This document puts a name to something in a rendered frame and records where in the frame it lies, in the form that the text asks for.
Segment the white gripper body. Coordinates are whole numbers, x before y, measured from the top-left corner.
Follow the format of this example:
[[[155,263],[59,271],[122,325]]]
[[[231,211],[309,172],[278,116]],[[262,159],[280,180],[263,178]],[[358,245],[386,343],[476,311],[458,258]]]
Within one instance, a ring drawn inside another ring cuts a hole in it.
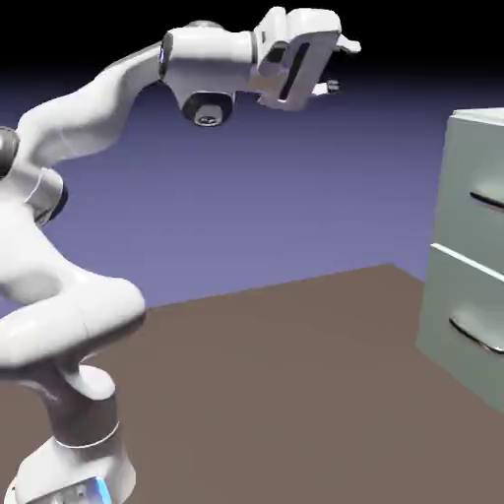
[[[331,10],[270,9],[259,24],[259,103],[285,111],[302,109],[341,33],[340,18]]]

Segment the pale green drawer front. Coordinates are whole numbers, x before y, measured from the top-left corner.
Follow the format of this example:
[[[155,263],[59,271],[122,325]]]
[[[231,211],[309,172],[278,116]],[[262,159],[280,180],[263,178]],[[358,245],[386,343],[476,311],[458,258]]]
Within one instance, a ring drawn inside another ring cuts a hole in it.
[[[470,196],[504,201],[504,123],[463,114],[445,136],[432,241],[504,275],[504,212]]]
[[[417,348],[492,408],[504,413],[504,355],[486,351],[449,321],[458,310],[504,328],[504,276],[440,244],[430,246]]]

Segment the pale green painted cabinet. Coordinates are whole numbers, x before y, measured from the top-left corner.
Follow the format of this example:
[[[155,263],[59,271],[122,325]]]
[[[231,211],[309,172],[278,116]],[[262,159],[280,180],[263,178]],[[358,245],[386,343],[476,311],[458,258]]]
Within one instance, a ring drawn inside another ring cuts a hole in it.
[[[504,107],[448,120],[416,345],[504,413]]]

